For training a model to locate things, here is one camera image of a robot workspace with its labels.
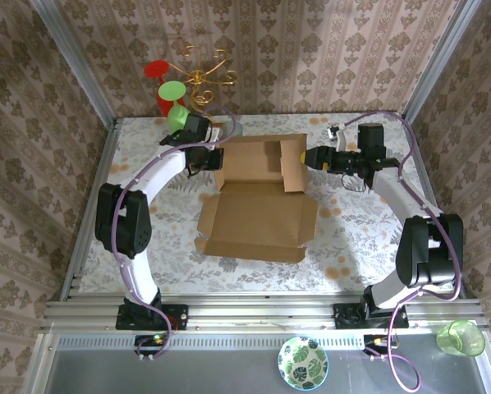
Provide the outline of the red plastic wine glass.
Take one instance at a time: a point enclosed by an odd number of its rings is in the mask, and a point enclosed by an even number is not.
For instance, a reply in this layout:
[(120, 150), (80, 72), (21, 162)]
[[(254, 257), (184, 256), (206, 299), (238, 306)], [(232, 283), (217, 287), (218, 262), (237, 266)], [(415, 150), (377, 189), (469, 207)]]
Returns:
[[(151, 79), (158, 80), (158, 88), (161, 84), (167, 82), (163, 79), (163, 77), (168, 73), (169, 63), (164, 60), (155, 60), (149, 62), (144, 69), (145, 75)], [(158, 91), (156, 93), (156, 99), (158, 103)]]

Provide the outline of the aluminium frame post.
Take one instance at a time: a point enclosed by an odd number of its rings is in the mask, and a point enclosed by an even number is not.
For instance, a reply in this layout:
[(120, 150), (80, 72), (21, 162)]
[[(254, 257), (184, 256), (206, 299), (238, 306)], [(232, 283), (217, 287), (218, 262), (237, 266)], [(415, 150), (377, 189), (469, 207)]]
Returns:
[(85, 50), (80, 47), (70, 25), (59, 11), (57, 2), (55, 0), (31, 0), (31, 2), (99, 119), (107, 130), (111, 131), (115, 126), (117, 117), (87, 62)]
[(426, 102), (430, 92), (434, 89), (435, 83), (441, 76), (444, 67), (450, 60), (451, 55), (465, 33), (471, 19), (477, 12), (481, 0), (459, 0), (455, 11), (447, 23), (441, 38), (435, 45), (434, 51), (427, 62), (426, 68), (420, 75), (419, 82), (414, 88), (406, 106), (402, 112), (402, 117), (410, 124), (413, 123), (420, 109)]

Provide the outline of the grey metal shelf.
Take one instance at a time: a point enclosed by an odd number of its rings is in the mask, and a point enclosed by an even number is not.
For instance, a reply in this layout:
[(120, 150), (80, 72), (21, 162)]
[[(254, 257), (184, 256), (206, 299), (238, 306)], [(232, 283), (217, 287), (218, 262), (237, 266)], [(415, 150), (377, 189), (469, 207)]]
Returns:
[[(283, 334), (178, 333), (155, 361), (135, 353), (132, 334), (42, 334), (21, 394), (405, 394), (388, 364), (356, 349), (353, 337), (319, 338), (328, 357), (324, 383), (291, 388), (278, 371)], [(430, 333), (404, 335), (397, 365), (420, 394), (491, 394), (491, 344), (478, 357), (442, 353)]]

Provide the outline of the floral tablecloth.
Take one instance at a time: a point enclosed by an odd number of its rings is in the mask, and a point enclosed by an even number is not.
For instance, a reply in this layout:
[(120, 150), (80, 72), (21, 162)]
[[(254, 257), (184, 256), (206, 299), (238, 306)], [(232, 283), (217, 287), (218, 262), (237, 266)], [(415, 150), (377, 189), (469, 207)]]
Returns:
[[(333, 145), (327, 127), (346, 124), (356, 114), (243, 115), (244, 135), (306, 133), (308, 146)], [(389, 114), (360, 122), (382, 123), (387, 156), (401, 161), (410, 150), (410, 135)], [(345, 131), (346, 149), (357, 147), (355, 122)], [(117, 127), (117, 146), (107, 171), (110, 183), (130, 180), (151, 158), (167, 134), (164, 118), (125, 118)], [(401, 226), (386, 200), (363, 190), (362, 181), (310, 171), (306, 194), (318, 201), (315, 238), (297, 264), (204, 256), (195, 248), (203, 202), (216, 193), (212, 172), (192, 179), (179, 174), (150, 206), (153, 238), (149, 259), (162, 293), (234, 291), (362, 291), (395, 268)], [(125, 286), (112, 254), (91, 236), (79, 292), (123, 292)]]

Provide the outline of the translucent grey plastic cup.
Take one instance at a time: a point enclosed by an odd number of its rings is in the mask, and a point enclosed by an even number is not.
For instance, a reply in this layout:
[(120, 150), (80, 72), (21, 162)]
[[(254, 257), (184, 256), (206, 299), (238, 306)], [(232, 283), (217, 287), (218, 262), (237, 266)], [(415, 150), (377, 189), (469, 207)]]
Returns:
[(223, 138), (232, 138), (243, 134), (243, 126), (239, 121), (229, 120), (222, 125)]

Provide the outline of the leaf pattern bowl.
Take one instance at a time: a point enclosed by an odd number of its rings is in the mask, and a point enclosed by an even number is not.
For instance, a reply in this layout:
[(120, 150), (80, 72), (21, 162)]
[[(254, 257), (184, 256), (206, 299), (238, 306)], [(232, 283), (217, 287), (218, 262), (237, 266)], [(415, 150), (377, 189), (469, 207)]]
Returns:
[(314, 338), (292, 337), (278, 352), (278, 370), (290, 387), (302, 392), (312, 391), (328, 376), (328, 357)]

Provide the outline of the green transparent plastic cup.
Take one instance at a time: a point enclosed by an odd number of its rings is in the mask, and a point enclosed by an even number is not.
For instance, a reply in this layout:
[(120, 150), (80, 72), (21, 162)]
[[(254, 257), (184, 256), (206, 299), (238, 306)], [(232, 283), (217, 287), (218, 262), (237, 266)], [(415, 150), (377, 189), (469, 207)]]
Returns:
[(441, 329), (436, 342), (438, 348), (455, 356), (476, 357), (484, 352), (486, 340), (479, 327), (469, 320), (456, 320)]

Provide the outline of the small black connector box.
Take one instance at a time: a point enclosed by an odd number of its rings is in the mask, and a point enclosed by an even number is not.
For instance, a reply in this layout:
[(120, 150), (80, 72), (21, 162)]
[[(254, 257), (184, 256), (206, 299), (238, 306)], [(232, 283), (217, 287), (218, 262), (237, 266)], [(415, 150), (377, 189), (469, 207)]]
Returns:
[(364, 335), (364, 353), (369, 356), (385, 357), (388, 353), (386, 335)]
[(155, 359), (168, 340), (167, 334), (141, 335), (135, 338), (135, 353), (140, 360)]

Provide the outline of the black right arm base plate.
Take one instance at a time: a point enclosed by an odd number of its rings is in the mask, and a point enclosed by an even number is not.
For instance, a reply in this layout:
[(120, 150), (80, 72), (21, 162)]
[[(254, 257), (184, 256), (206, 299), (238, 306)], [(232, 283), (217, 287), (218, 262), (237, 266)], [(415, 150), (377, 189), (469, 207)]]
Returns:
[(378, 309), (356, 303), (333, 305), (336, 329), (388, 328), (392, 318), (391, 309)]

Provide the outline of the aluminium frame side rail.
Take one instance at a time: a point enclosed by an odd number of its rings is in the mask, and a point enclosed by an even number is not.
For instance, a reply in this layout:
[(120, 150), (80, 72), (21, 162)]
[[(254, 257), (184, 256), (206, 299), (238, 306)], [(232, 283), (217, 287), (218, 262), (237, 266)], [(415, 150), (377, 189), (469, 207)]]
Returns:
[(78, 274), (82, 273), (85, 266), (90, 243), (94, 235), (94, 223), (99, 188), (108, 178), (113, 156), (117, 148), (122, 123), (122, 119), (117, 119), (112, 128), (108, 131), (105, 145), (99, 160), (99, 165), (91, 186), (89, 199), (85, 207), (84, 216), (77, 234), (74, 250), (71, 254), (67, 274), (59, 297), (60, 301), (67, 301), (70, 298), (72, 282)]
[(447, 259), (452, 265), (452, 271), (454, 273), (454, 278), (452, 279), (453, 289), (450, 292), (437, 293), (429, 290), (426, 285), (421, 287), (420, 292), (426, 295), (435, 296), (443, 301), (454, 301), (459, 298), (462, 289), (463, 221), (455, 213), (446, 214), (444, 212), (436, 212), (438, 206), (435, 200), (434, 191), (430, 184), (413, 128), (402, 116), (398, 116), (398, 119), (406, 130), (406, 136), (408, 137), (410, 145), (409, 153), (404, 157), (399, 166), (400, 181), (402, 183), (406, 182), (406, 178), (402, 177), (402, 168), (409, 157), (414, 156), (415, 164), (420, 173), (420, 182), (424, 192), (424, 198), (421, 198), (418, 192), (414, 192), (412, 186), (405, 186), (406, 191), (412, 195), (414, 200), (420, 206), (423, 214), (429, 218), (429, 221), (435, 227), (434, 239), (442, 243), (443, 250), (447, 252)]

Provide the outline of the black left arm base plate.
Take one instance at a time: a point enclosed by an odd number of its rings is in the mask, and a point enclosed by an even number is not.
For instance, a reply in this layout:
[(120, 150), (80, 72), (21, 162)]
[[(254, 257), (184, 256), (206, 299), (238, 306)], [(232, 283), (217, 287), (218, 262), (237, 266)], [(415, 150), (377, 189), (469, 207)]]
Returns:
[[(162, 305), (162, 312), (170, 321), (172, 330), (186, 330), (189, 318), (187, 305)], [(117, 330), (166, 331), (165, 320), (156, 312), (131, 302), (120, 305), (115, 325)]]

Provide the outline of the aluminium frame cross rail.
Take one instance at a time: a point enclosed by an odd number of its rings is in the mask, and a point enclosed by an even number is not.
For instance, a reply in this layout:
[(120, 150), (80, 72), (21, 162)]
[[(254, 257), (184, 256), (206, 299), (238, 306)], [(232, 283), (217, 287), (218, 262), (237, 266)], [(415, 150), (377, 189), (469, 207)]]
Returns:
[[(188, 332), (298, 333), (330, 332), (335, 328), (333, 306), (354, 303), (356, 293), (236, 292), (164, 294), (165, 304), (188, 307)], [(44, 333), (113, 333), (121, 293), (77, 293), (50, 302), (44, 312)], [(486, 329), (488, 320), (477, 300), (444, 302), (428, 295), (406, 305), (409, 332), (436, 332), (458, 319)]]

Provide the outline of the brown cardboard paper box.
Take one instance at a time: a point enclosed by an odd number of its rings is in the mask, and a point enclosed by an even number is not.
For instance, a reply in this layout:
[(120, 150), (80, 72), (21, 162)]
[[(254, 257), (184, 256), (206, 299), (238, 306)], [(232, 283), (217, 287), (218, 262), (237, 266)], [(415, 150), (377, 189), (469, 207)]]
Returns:
[(315, 235), (318, 203), (305, 192), (307, 136), (239, 136), (222, 145), (218, 193), (204, 200), (195, 239), (208, 256), (299, 263)]

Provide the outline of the green plastic wine glass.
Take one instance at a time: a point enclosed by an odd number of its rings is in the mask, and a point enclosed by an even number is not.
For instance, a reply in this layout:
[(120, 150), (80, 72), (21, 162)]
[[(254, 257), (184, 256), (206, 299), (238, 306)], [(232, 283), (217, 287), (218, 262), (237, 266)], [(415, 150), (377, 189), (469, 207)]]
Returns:
[(185, 85), (178, 80), (171, 80), (158, 88), (158, 106), (171, 132), (182, 130), (190, 114), (189, 109), (182, 104), (186, 93)]

